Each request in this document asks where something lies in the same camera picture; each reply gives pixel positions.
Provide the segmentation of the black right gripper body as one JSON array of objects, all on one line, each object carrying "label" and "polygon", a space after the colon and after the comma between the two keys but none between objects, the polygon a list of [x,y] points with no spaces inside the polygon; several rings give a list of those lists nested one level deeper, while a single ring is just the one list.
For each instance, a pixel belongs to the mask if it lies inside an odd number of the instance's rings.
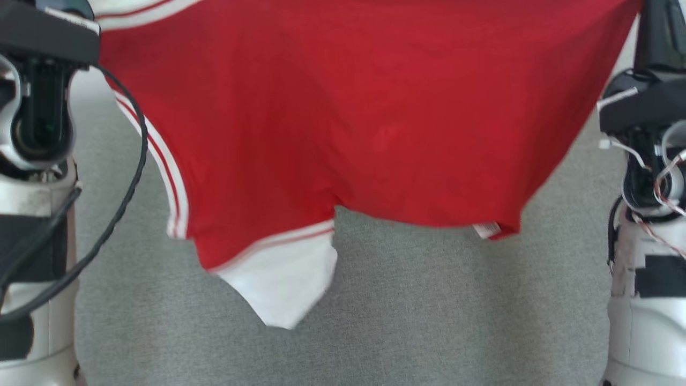
[{"label": "black right gripper body", "polygon": [[605,97],[645,94],[686,97],[686,72],[627,68],[612,76],[605,88]]}]

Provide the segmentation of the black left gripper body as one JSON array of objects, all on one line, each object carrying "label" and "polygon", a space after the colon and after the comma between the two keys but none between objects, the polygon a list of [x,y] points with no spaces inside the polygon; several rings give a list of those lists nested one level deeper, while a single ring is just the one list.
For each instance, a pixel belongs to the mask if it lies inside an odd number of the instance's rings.
[{"label": "black left gripper body", "polygon": [[41,10],[51,8],[83,19],[95,20],[95,15],[88,0],[35,0],[36,7]]}]

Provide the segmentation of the red shorts with white stripes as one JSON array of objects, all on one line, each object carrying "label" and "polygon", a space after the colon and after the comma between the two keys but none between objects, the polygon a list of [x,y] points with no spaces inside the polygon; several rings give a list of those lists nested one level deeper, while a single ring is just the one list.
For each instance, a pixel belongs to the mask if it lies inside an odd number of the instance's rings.
[{"label": "red shorts with white stripes", "polygon": [[518,234],[642,0],[89,0],[168,233],[266,325],[332,281],[335,207]]}]

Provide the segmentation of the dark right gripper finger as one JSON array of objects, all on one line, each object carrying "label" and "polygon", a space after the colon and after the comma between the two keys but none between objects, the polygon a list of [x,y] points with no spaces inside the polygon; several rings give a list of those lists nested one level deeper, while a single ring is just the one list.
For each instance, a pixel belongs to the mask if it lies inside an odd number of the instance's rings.
[{"label": "dark right gripper finger", "polygon": [[686,0],[643,0],[636,69],[686,70]]}]

